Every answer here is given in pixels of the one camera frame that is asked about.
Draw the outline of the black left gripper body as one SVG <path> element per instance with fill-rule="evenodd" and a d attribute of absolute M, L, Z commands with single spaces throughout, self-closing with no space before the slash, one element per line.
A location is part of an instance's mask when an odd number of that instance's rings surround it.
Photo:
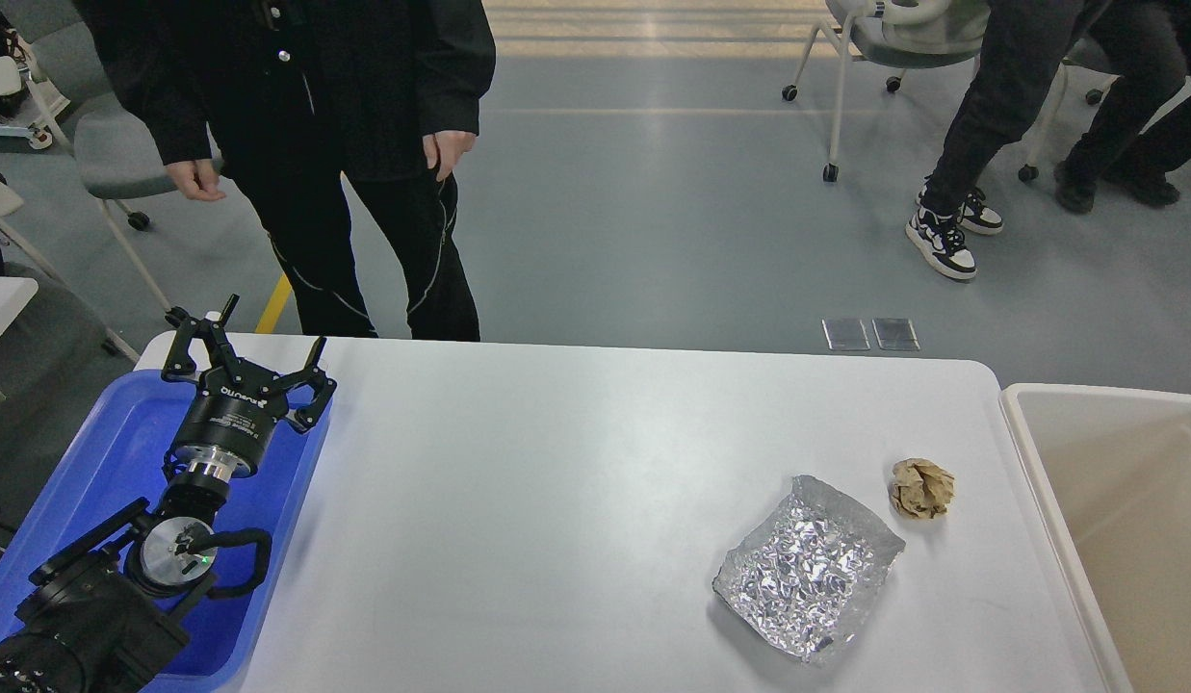
<path fill-rule="evenodd" d="M 297 373 L 256 364 L 212 367 L 197 381 L 177 433 L 168 448 L 168 477 L 197 466 L 222 466 L 220 477 L 251 477 L 268 452 L 278 422 L 287 416 L 287 394 L 304 383 Z"/>

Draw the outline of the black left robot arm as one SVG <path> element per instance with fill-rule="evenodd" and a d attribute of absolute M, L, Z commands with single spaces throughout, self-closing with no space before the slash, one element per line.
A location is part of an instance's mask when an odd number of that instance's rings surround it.
<path fill-rule="evenodd" d="M 247 658 L 322 451 L 336 381 L 167 312 L 160 376 L 102 392 L 0 566 L 0 692 L 194 692 Z"/>

